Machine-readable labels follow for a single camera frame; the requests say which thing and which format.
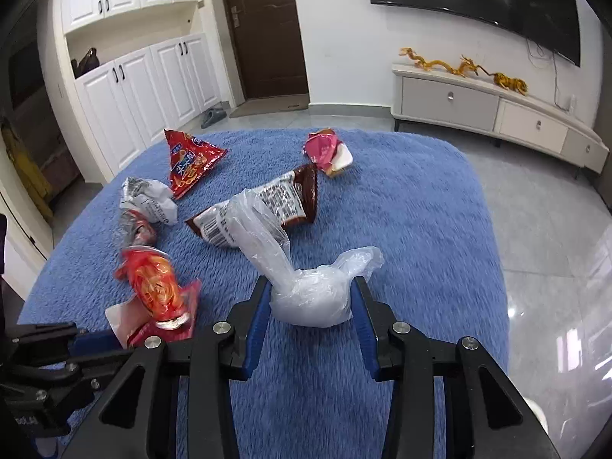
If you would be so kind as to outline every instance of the metal screw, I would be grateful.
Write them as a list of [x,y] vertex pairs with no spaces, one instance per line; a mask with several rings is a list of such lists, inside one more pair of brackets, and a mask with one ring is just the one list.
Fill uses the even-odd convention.
[[223,335],[227,333],[229,330],[231,330],[231,324],[226,321],[219,321],[218,323],[215,324],[215,326],[212,327],[212,330],[217,335]]
[[400,335],[405,335],[406,333],[410,333],[410,325],[403,321],[394,322],[393,331]]
[[478,340],[476,340],[474,337],[464,337],[464,339],[461,340],[461,345],[463,345],[467,350],[476,350],[479,346]]
[[145,340],[145,347],[148,349],[156,349],[161,345],[161,338],[154,335]]

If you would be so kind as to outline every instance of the clear plastic bag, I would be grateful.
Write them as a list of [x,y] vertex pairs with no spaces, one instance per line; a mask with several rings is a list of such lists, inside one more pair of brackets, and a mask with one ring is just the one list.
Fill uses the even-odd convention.
[[348,250],[332,265],[293,269],[290,243],[278,218],[252,190],[229,201],[226,223],[236,245],[273,285],[270,307],[280,321],[328,328],[352,317],[350,286],[384,264],[375,246]]

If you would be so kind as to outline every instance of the barcode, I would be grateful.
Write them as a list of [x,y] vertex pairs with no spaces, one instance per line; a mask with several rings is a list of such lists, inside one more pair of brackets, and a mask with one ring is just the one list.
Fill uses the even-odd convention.
[[225,239],[225,236],[223,236],[223,233],[221,233],[221,230],[216,224],[216,219],[214,215],[212,217],[212,220],[208,221],[204,225],[203,234],[205,235],[204,238],[206,239],[207,242],[210,243],[210,245],[215,245],[215,246],[224,246],[224,245],[227,246],[228,245],[228,242]]

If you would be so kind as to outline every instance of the brown snack package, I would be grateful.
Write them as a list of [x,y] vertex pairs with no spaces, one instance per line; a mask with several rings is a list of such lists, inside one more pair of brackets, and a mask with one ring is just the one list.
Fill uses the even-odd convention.
[[[283,228],[301,222],[313,223],[317,206],[316,173],[314,164],[305,164],[253,190],[278,217]],[[225,224],[228,202],[229,199],[215,203],[185,222],[211,245],[236,246]]]

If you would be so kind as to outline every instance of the tv stand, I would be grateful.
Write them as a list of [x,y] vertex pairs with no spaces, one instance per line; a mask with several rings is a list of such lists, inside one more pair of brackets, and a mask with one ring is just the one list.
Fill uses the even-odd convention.
[[400,122],[457,128],[528,146],[601,173],[608,147],[583,122],[530,96],[483,79],[394,64],[391,114]]

